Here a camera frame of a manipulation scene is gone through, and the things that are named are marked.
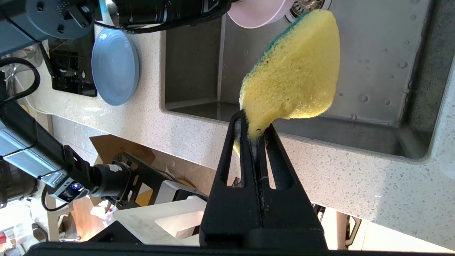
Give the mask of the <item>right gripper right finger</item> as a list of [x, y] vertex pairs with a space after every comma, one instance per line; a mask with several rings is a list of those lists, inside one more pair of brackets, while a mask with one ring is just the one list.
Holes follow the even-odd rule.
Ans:
[[328, 248], [323, 227], [273, 125], [257, 143], [257, 185], [262, 243], [272, 248]]

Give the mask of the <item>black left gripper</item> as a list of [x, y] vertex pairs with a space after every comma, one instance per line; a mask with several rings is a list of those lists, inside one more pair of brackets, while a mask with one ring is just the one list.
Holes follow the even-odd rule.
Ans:
[[232, 0], [118, 0], [117, 28], [195, 25], [220, 18], [232, 4]]

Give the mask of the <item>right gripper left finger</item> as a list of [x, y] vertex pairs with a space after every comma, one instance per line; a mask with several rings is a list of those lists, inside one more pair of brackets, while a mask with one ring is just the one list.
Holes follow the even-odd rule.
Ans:
[[[234, 153], [235, 125], [240, 124], [241, 186], [227, 185], [232, 154]], [[262, 225], [257, 183], [249, 140], [246, 116], [236, 112], [230, 122], [213, 185], [200, 224], [200, 246], [213, 248], [239, 248], [246, 242], [248, 232]]]

